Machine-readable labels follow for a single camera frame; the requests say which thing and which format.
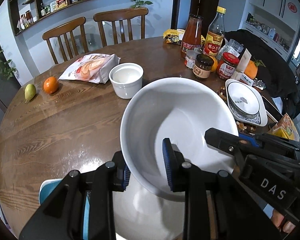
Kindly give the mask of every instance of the red jar lid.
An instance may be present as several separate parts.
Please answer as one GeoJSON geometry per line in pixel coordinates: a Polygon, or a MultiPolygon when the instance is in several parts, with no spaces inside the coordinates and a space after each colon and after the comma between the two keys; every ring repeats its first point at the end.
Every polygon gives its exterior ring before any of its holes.
{"type": "Polygon", "coordinates": [[[229,52],[224,52],[222,56],[226,61],[228,61],[232,64],[238,64],[240,62],[240,60],[235,55],[233,55],[229,52]]]}

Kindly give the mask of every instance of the finger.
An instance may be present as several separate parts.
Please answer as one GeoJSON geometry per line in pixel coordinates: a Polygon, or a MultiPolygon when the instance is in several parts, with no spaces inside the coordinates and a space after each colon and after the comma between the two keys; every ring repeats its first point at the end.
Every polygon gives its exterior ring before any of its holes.
{"type": "Polygon", "coordinates": [[[292,224],[290,221],[287,221],[285,222],[282,230],[283,232],[290,234],[295,227],[296,226],[294,224],[292,224]]]}
{"type": "Polygon", "coordinates": [[[284,219],[284,216],[282,214],[280,214],[277,210],[274,209],[272,211],[271,221],[277,228],[279,228],[283,219],[284,219]]]}

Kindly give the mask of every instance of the green pear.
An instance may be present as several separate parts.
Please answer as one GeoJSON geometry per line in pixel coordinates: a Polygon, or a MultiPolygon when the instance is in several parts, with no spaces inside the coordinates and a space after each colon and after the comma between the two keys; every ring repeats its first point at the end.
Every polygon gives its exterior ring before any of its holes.
{"type": "Polygon", "coordinates": [[[25,99],[26,102],[30,101],[36,94],[37,90],[35,89],[34,84],[28,84],[25,89],[25,99]]]}

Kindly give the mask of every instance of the yellow bottle cap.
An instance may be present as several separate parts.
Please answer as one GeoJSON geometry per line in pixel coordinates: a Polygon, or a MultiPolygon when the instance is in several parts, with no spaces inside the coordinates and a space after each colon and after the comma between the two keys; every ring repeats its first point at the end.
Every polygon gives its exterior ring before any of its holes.
{"type": "Polygon", "coordinates": [[[226,9],[218,6],[217,7],[217,12],[225,14],[226,13],[226,9]]]}

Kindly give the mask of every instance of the black jar lid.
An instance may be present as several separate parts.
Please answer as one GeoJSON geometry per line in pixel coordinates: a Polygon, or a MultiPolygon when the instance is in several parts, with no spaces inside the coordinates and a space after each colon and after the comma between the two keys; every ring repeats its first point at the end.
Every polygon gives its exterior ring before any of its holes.
{"type": "Polygon", "coordinates": [[[190,17],[196,18],[196,19],[199,19],[199,20],[203,20],[203,17],[202,17],[202,16],[196,15],[196,14],[190,14],[190,17]]]}
{"type": "Polygon", "coordinates": [[[212,59],[212,57],[208,56],[208,55],[204,55],[204,54],[198,54],[196,57],[196,60],[201,64],[201,65],[205,65],[205,66],[212,66],[214,61],[212,59]]]}

